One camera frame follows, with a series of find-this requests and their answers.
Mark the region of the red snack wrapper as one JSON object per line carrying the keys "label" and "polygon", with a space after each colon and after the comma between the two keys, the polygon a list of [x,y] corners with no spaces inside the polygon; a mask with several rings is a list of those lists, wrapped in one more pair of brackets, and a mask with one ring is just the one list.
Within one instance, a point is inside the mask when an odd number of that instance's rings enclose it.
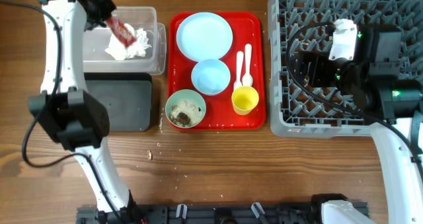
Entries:
{"label": "red snack wrapper", "polygon": [[111,29],[113,35],[115,35],[125,48],[131,46],[136,41],[136,37],[117,17],[110,17],[109,19],[106,19],[106,24]]}

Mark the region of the yellow plastic cup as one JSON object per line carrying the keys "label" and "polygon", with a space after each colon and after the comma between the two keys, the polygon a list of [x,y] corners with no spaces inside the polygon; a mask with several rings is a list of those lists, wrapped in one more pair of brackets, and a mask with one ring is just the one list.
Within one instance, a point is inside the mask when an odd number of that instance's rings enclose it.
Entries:
{"label": "yellow plastic cup", "polygon": [[238,115],[244,116],[258,105],[259,94],[253,87],[241,86],[233,91],[231,102],[234,111]]}

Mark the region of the green bowl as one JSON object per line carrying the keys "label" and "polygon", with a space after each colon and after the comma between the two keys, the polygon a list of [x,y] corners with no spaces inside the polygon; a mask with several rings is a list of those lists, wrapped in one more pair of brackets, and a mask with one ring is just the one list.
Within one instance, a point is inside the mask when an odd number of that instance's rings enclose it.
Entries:
{"label": "green bowl", "polygon": [[203,115],[202,120],[205,118],[207,108],[206,108],[206,102],[203,99],[203,97],[199,93],[197,93],[196,91],[193,91],[193,90],[190,90],[190,89],[182,89],[182,90],[179,90],[179,91],[176,91],[175,93],[173,93],[169,97],[169,99],[168,99],[168,101],[166,103],[166,106],[165,106],[165,114],[167,116],[168,121],[172,125],[174,125],[174,124],[171,122],[171,119],[170,119],[171,107],[173,105],[175,105],[179,100],[183,100],[183,99],[192,100],[197,105],[199,105],[200,107],[202,107],[204,109],[204,115]]}

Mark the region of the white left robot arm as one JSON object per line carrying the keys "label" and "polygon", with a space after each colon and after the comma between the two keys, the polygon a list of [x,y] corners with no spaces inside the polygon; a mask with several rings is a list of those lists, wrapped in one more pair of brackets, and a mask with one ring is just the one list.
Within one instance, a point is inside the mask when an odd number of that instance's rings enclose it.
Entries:
{"label": "white left robot arm", "polygon": [[28,100],[33,122],[81,165],[96,197],[94,221],[143,223],[108,148],[108,113],[88,93],[83,71],[85,31],[105,27],[116,6],[112,0],[38,2],[46,22],[47,50],[40,95]]}

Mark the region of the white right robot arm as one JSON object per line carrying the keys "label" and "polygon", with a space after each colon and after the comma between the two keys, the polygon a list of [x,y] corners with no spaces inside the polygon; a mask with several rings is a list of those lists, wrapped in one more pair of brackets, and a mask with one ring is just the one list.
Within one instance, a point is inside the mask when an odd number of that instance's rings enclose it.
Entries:
{"label": "white right robot arm", "polygon": [[324,22],[332,38],[328,52],[298,51],[287,40],[285,63],[293,82],[306,94],[334,87],[350,95],[354,108],[315,95],[314,99],[369,126],[381,163],[391,223],[422,222],[422,83],[400,76],[402,32],[394,25]]}

